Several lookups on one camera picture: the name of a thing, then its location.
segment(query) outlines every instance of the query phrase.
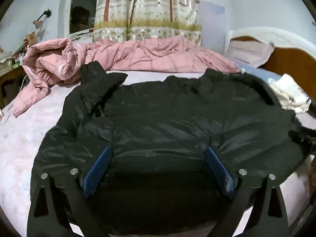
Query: wooden headboard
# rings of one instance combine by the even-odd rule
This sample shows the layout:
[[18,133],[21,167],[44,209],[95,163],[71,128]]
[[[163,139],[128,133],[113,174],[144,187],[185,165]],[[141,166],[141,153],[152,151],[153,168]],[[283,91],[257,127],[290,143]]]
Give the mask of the wooden headboard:
[[275,49],[261,68],[291,75],[299,86],[316,98],[316,46],[291,32],[276,28],[247,28],[228,33],[230,40],[274,43]]

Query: white window frame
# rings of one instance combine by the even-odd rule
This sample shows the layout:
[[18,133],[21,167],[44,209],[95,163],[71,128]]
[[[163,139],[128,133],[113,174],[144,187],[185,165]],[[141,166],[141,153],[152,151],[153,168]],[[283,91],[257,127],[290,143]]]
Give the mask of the white window frame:
[[70,12],[71,12],[71,1],[72,0],[66,0],[66,8],[65,8],[65,25],[64,25],[64,30],[65,30],[65,37],[70,37],[71,36],[75,36],[81,33],[85,33],[88,32],[89,29],[83,30],[83,31],[79,31],[76,33],[72,33],[70,34]]

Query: metal screw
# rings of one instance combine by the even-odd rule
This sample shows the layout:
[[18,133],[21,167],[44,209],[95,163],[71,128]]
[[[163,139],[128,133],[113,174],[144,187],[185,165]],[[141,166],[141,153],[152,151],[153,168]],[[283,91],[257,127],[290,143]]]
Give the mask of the metal screw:
[[75,175],[78,173],[78,169],[77,168],[73,168],[70,170],[70,174]]
[[270,175],[269,175],[269,178],[270,178],[271,180],[275,180],[275,179],[276,179],[276,176],[275,176],[274,174],[270,174]]
[[40,178],[42,178],[42,179],[46,179],[48,177],[48,174],[47,173],[44,173],[44,174],[42,174],[41,176],[40,176]]
[[239,169],[239,174],[241,175],[247,175],[247,170],[246,169]]

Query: pillow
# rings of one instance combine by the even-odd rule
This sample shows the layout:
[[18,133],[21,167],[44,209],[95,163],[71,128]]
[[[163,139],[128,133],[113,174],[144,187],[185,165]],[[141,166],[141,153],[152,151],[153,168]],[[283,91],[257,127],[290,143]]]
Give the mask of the pillow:
[[274,45],[256,41],[230,41],[225,57],[237,58],[248,66],[257,68],[265,64],[274,51]]
[[250,67],[247,64],[245,64],[244,62],[242,62],[242,61],[240,61],[240,60],[238,60],[236,58],[230,58],[230,57],[227,57],[227,56],[226,56],[226,58],[231,60],[231,61],[233,61],[233,62],[235,62],[237,67],[241,71],[244,69],[248,74],[251,74],[251,75],[254,75],[254,76],[258,77],[258,78],[261,78],[266,83],[268,83],[268,79],[269,78],[272,78],[275,81],[278,81],[281,78],[281,75],[279,75],[277,73],[274,73],[274,72],[271,72],[271,71],[268,71],[268,70],[265,70],[265,69],[256,69],[256,68]]

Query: mattress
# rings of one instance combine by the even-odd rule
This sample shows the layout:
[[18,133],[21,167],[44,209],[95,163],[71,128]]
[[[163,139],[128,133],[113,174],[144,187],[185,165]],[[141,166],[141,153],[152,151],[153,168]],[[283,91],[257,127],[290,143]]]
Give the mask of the mattress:
[[[186,78],[198,78],[202,73],[158,73],[129,71],[125,85],[145,81],[163,81],[170,75]],[[46,132],[53,127],[62,114],[65,97],[77,86],[55,85],[50,94],[33,105],[18,118],[10,115],[10,107],[4,109],[6,123],[0,125],[0,206],[7,218],[22,237],[26,236],[27,217],[30,208],[31,169],[38,148]],[[298,115],[302,124],[316,128],[316,120],[308,114]],[[309,173],[312,156],[281,185],[285,200],[289,224],[292,224],[309,198]],[[235,234],[243,231],[251,209],[243,216]],[[82,235],[80,229],[72,225],[73,230]],[[210,227],[180,233],[179,236],[207,236]]]

